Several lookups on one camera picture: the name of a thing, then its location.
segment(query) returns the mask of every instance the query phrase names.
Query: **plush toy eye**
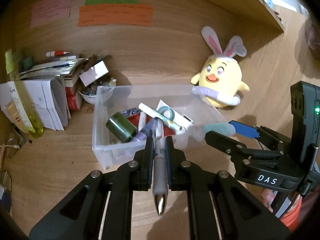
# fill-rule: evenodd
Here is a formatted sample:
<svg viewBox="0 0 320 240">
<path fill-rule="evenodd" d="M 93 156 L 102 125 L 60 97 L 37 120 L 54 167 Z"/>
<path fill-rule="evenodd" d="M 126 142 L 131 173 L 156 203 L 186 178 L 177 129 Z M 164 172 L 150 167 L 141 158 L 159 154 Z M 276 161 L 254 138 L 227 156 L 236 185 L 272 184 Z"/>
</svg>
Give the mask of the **plush toy eye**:
<svg viewBox="0 0 320 240">
<path fill-rule="evenodd" d="M 224 72 L 224 68 L 223 67 L 218 67 L 217 68 L 217 75 L 221 75 Z"/>
<path fill-rule="evenodd" d="M 207 65 L 207 73 L 210 73 L 211 71 L 211 65 Z"/>
</svg>

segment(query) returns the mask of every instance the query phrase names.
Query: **red and white marker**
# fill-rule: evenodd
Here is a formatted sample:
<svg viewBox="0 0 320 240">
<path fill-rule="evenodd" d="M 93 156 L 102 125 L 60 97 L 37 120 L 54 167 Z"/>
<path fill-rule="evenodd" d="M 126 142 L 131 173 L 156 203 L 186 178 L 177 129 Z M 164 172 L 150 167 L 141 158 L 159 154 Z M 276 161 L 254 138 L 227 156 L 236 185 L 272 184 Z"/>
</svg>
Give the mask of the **red and white marker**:
<svg viewBox="0 0 320 240">
<path fill-rule="evenodd" d="M 54 50 L 54 51 L 49 51 L 45 54 L 46 57 L 59 57 L 63 56 L 66 54 L 70 54 L 69 52 L 66 51 L 60 51 L 60 50 Z"/>
</svg>

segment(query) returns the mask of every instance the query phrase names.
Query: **screw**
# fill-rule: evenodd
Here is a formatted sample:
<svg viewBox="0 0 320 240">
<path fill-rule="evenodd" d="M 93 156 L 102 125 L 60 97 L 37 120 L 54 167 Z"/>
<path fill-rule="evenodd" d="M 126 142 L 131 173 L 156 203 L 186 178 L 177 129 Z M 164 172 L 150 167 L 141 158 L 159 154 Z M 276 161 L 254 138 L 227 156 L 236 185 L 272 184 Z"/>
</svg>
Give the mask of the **screw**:
<svg viewBox="0 0 320 240">
<path fill-rule="evenodd" d="M 227 171 L 219 171 L 219 176 L 225 179 L 229 176 L 229 173 Z"/>
<path fill-rule="evenodd" d="M 138 162 L 136 162 L 136 161 L 130 161 L 130 162 L 128 162 L 128 165 L 129 165 L 131 168 L 134 168 L 134 167 L 137 167 L 137 166 L 138 166 Z"/>
<path fill-rule="evenodd" d="M 181 162 L 181 166 L 184 168 L 189 168 L 191 166 L 191 162 L 183 161 Z"/>
<path fill-rule="evenodd" d="M 99 177 L 100 174 L 101 174 L 100 171 L 92 171 L 92 172 L 90 173 L 91 177 L 93 177 L 93 178 Z"/>
</svg>

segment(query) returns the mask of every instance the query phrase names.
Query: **yellow plastic bottle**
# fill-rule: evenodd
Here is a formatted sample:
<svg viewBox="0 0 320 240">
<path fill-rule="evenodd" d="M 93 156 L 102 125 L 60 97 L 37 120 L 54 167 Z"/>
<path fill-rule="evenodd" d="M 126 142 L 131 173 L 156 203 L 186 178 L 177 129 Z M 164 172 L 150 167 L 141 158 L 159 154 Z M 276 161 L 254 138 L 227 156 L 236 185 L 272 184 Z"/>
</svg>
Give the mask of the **yellow plastic bottle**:
<svg viewBox="0 0 320 240">
<path fill-rule="evenodd" d="M 28 128 L 33 138 L 39 138 L 43 135 L 43 127 L 39 117 L 33 111 L 30 104 L 28 92 L 20 80 L 19 72 L 14 64 L 11 49 L 5 52 L 5 63 L 7 69 L 7 81 L 12 95 L 12 100 L 22 118 L 23 123 Z"/>
</svg>

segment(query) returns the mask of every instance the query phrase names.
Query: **silver pen tip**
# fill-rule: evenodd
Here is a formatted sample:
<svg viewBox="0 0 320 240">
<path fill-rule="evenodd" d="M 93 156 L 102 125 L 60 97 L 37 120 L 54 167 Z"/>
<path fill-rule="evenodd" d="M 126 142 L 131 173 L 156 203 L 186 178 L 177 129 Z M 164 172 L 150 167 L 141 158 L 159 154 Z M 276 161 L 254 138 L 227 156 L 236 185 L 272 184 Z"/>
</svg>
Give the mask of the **silver pen tip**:
<svg viewBox="0 0 320 240">
<path fill-rule="evenodd" d="M 163 215 L 165 204 L 166 204 L 166 195 L 154 195 L 156 210 L 158 215 Z"/>
</svg>

